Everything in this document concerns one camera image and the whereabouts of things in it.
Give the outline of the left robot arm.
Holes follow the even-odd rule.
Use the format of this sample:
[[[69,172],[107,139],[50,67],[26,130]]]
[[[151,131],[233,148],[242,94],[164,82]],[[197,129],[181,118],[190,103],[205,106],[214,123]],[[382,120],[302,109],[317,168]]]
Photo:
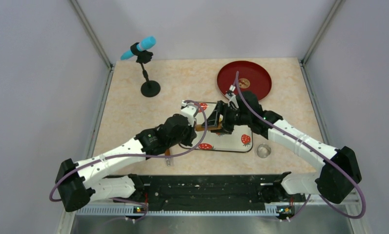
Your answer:
[[[88,203],[110,198],[142,199],[144,189],[125,175],[110,178],[112,172],[151,158],[162,158],[172,146],[192,147],[196,137],[197,111],[182,109],[163,124],[142,130],[124,144],[86,160],[69,158],[59,167],[49,199],[61,202],[66,212],[74,212]]]

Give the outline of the metal ring cutter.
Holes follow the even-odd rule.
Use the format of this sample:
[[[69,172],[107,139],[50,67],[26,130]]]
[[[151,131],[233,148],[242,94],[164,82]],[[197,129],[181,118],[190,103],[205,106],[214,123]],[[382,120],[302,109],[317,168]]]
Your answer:
[[[256,150],[256,154],[259,158],[267,158],[272,152],[272,149],[267,144],[260,144]]]

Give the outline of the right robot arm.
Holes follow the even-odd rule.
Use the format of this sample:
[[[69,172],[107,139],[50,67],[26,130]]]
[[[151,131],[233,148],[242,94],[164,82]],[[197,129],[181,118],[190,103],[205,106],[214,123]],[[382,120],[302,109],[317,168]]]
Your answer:
[[[327,201],[340,204],[362,180],[355,152],[344,146],[329,146],[299,131],[284,118],[264,110],[256,96],[245,91],[232,102],[218,101],[207,124],[214,132],[231,134],[235,126],[247,126],[257,135],[291,150],[316,171],[306,174],[288,174],[274,186],[274,196],[280,201],[293,194],[316,194]]]

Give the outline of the wooden roller pin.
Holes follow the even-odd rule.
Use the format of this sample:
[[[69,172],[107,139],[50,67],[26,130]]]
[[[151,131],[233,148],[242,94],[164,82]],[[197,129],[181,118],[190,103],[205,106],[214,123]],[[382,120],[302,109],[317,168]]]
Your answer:
[[[217,126],[211,126],[211,127],[206,127],[206,126],[203,126],[201,124],[197,124],[195,126],[195,131],[197,132],[200,132],[200,131],[217,131],[217,130],[220,130],[222,129],[222,126],[221,124],[218,124]]]

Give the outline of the strawberry pattern white tray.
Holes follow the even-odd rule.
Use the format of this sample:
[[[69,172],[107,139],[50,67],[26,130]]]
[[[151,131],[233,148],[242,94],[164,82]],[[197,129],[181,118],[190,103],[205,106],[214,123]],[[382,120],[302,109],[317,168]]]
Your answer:
[[[204,109],[205,115],[209,117],[216,107],[215,102],[199,102]],[[198,124],[204,123],[204,117],[201,111],[196,116]],[[203,131],[196,132],[197,136],[193,139],[193,146],[196,145],[203,136]],[[252,131],[247,126],[234,126],[231,134],[207,132],[205,138],[196,148],[196,150],[213,150],[246,153],[253,147]]]

